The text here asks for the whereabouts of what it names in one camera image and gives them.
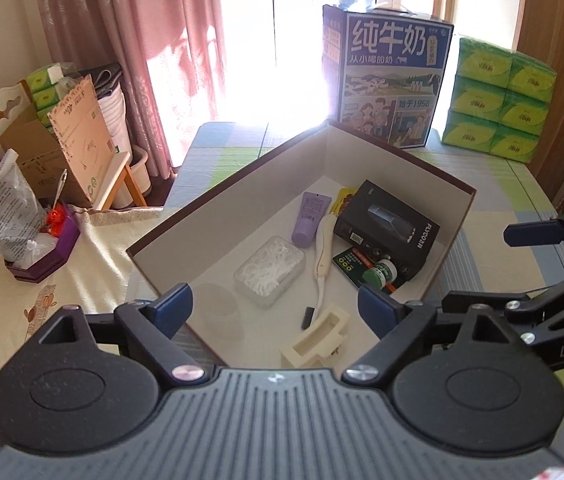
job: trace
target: purple tube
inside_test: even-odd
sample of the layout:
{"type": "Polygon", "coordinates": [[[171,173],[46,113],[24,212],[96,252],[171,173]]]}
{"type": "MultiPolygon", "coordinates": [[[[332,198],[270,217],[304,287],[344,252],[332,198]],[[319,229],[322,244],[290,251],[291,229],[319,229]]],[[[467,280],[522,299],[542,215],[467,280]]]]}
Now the purple tube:
{"type": "Polygon", "coordinates": [[[309,193],[302,196],[302,205],[295,221],[295,228],[291,235],[291,241],[296,247],[305,249],[313,243],[315,232],[321,218],[331,203],[331,197],[309,193]]]}

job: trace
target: cardboard box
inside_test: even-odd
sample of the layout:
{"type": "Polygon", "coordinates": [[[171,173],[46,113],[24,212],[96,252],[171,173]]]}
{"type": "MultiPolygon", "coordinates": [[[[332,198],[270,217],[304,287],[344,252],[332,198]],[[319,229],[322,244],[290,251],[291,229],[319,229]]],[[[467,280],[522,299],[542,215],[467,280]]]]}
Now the cardboard box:
{"type": "Polygon", "coordinates": [[[19,154],[17,165],[37,198],[53,198],[63,170],[64,202],[91,207],[113,160],[113,142],[90,77],[81,81],[49,115],[57,140],[31,105],[4,131],[0,144],[19,154]]]}
{"type": "Polygon", "coordinates": [[[457,112],[449,112],[446,117],[446,128],[444,129],[442,142],[459,146],[460,148],[488,153],[497,129],[497,123],[457,112]]]}
{"type": "MultiPolygon", "coordinates": [[[[382,187],[440,226],[420,272],[393,293],[424,297],[456,239],[475,189],[404,150],[339,123],[325,123],[265,153],[180,209],[129,248],[159,293],[179,282],[193,290],[188,326],[220,360],[235,367],[279,368],[280,348],[300,333],[315,306],[315,247],[306,266],[273,306],[262,309],[235,289],[233,273],[271,236],[290,240],[305,191],[335,199],[365,180],[382,187]]],[[[332,254],[350,247],[334,237],[332,254]]],[[[334,356],[335,373],[369,350],[377,337],[357,312],[357,287],[335,265],[326,279],[324,309],[351,318],[347,342],[334,356]]]]}
{"type": "Polygon", "coordinates": [[[531,162],[536,152],[538,140],[540,138],[537,136],[500,124],[493,136],[489,153],[518,162],[531,162]]]}
{"type": "Polygon", "coordinates": [[[521,52],[513,54],[508,89],[549,103],[556,78],[557,72],[545,63],[521,52]]]}
{"type": "Polygon", "coordinates": [[[506,91],[473,79],[456,76],[451,110],[487,121],[497,121],[506,91]]]}
{"type": "Polygon", "coordinates": [[[452,34],[423,14],[324,6],[329,116],[393,146],[424,146],[452,34]]]}
{"type": "Polygon", "coordinates": [[[507,91],[498,123],[538,136],[542,133],[544,121],[548,114],[548,104],[522,94],[507,91]]]}
{"type": "Polygon", "coordinates": [[[460,38],[457,75],[506,88],[513,63],[513,53],[473,38],[460,38]]]}
{"type": "Polygon", "coordinates": [[[410,280],[424,265],[440,226],[367,180],[337,218],[334,233],[370,258],[388,255],[410,280]]]}

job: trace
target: plastic bag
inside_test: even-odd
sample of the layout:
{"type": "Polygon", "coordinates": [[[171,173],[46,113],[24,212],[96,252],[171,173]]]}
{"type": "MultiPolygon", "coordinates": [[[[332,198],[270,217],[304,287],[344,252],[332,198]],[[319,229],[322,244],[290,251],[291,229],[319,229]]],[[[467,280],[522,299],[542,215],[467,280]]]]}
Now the plastic bag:
{"type": "Polygon", "coordinates": [[[0,162],[0,254],[8,262],[24,256],[44,224],[44,209],[16,160],[17,152],[8,150],[0,162]]]}
{"type": "Polygon", "coordinates": [[[46,254],[50,253],[57,245],[57,240],[57,238],[48,233],[37,233],[35,240],[28,240],[26,242],[24,256],[13,264],[14,267],[28,269],[46,256],[46,254]]]}

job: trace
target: open box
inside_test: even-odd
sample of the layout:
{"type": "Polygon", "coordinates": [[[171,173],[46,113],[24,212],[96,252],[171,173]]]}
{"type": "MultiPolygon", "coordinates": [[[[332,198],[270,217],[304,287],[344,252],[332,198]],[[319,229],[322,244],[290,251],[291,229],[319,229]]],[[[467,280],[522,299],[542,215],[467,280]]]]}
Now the open box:
{"type": "MultiPolygon", "coordinates": [[[[307,306],[315,306],[315,245],[304,250],[303,273],[264,309],[235,289],[233,273],[271,236],[290,240],[304,191],[333,197],[365,180],[392,193],[440,225],[427,261],[393,297],[424,297],[464,221],[475,189],[417,157],[339,123],[326,122],[285,142],[201,195],[129,248],[161,293],[179,282],[193,289],[188,326],[233,367],[280,368],[280,348],[300,335],[307,306]]],[[[349,245],[334,237],[333,254],[349,245]]],[[[332,360],[336,373],[377,341],[357,312],[357,288],[331,266],[324,311],[350,315],[347,339],[332,360]]]]}

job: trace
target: cardboard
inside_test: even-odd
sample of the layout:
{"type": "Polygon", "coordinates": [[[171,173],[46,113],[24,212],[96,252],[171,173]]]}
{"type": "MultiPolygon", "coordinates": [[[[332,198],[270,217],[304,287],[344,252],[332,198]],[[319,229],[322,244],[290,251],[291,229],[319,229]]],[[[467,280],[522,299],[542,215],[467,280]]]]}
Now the cardboard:
{"type": "Polygon", "coordinates": [[[322,14],[329,116],[392,146],[426,145],[453,25],[390,9],[322,14]]]}
{"type": "MultiPolygon", "coordinates": [[[[279,368],[280,349],[300,334],[304,311],[315,306],[315,245],[306,266],[273,306],[263,309],[239,293],[233,273],[271,236],[290,240],[305,191],[337,196],[366,179],[440,225],[427,261],[404,283],[397,301],[424,297],[464,221],[475,189],[410,153],[339,123],[325,123],[266,153],[180,209],[129,248],[159,293],[187,282],[193,290],[188,326],[220,360],[236,367],[279,368]],[[214,294],[205,291],[212,286],[214,294]],[[237,305],[219,322],[222,304],[237,305]]],[[[335,237],[333,254],[350,245],[335,237]]],[[[357,312],[357,287],[335,265],[326,279],[325,306],[350,315],[347,341],[334,356],[337,373],[376,342],[357,312]]]]}
{"type": "Polygon", "coordinates": [[[53,198],[63,170],[68,178],[64,202],[91,207],[114,149],[97,103],[90,76],[81,81],[49,114],[57,140],[38,120],[31,104],[0,137],[19,154],[17,165],[37,198],[53,198]]]}

